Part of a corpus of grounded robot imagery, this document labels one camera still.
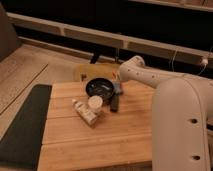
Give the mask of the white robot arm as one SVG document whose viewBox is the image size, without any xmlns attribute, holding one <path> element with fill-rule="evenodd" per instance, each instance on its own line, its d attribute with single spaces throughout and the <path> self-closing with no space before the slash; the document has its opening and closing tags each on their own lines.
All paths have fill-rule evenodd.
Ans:
<svg viewBox="0 0 213 171">
<path fill-rule="evenodd" d="M 153 171 L 211 171 L 207 121 L 213 117 L 213 79 L 151 69 L 140 56 L 121 64 L 118 74 L 154 89 Z"/>
</svg>

